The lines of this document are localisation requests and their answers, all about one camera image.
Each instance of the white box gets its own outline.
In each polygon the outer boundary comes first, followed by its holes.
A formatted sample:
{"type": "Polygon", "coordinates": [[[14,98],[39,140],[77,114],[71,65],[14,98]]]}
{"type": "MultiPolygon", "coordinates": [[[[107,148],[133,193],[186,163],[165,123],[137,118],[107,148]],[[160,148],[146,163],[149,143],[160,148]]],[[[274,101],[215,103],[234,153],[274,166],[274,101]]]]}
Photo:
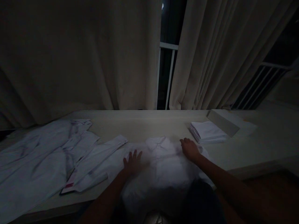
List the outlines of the white box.
{"type": "Polygon", "coordinates": [[[209,112],[207,118],[230,137],[248,136],[257,128],[255,124],[252,124],[227,110],[213,109],[209,112]]]}

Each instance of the right hand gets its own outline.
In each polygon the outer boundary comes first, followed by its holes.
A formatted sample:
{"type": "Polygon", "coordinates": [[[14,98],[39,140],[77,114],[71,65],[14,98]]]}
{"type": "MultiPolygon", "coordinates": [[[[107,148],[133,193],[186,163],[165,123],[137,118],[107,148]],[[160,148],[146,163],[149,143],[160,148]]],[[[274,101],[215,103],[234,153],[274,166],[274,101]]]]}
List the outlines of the right hand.
{"type": "Polygon", "coordinates": [[[191,162],[196,163],[198,158],[200,158],[202,155],[199,153],[198,148],[194,141],[184,138],[180,139],[183,153],[189,159],[191,162]]]}

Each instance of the curtain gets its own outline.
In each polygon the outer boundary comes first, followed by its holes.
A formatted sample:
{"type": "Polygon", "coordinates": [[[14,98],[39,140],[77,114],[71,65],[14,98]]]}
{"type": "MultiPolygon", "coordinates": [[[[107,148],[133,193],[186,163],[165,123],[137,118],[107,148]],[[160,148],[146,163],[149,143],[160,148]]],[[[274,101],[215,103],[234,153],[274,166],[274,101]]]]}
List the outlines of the curtain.
{"type": "Polygon", "coordinates": [[[292,0],[188,0],[169,108],[233,104],[297,7],[292,0]]]}
{"type": "Polygon", "coordinates": [[[76,110],[155,109],[161,5],[3,1],[0,113],[28,127],[76,110]]]}

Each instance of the left hand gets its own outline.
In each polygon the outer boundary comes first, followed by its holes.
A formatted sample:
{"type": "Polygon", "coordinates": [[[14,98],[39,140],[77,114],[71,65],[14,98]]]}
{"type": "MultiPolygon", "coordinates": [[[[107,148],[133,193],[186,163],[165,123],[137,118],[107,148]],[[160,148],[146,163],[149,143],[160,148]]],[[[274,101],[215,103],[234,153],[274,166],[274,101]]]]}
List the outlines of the left hand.
{"type": "Polygon", "coordinates": [[[137,156],[137,150],[135,150],[133,156],[132,156],[132,152],[129,153],[128,161],[126,158],[124,158],[125,167],[123,169],[123,173],[127,177],[137,174],[147,166],[147,164],[146,165],[141,164],[140,162],[141,156],[142,156],[142,151],[137,156]]]}

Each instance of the forearm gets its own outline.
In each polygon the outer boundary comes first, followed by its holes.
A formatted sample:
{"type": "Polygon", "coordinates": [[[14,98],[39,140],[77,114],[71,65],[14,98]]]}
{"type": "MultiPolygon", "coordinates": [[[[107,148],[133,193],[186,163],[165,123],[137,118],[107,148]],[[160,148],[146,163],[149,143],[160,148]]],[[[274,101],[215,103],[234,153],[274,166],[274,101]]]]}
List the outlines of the forearm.
{"type": "Polygon", "coordinates": [[[255,193],[243,182],[213,164],[204,156],[199,156],[195,164],[206,173],[217,189],[244,217],[270,222],[273,215],[271,207],[265,201],[260,201],[255,193]]]}
{"type": "Polygon", "coordinates": [[[128,175],[122,170],[88,207],[78,223],[108,223],[127,179],[128,175]]]}

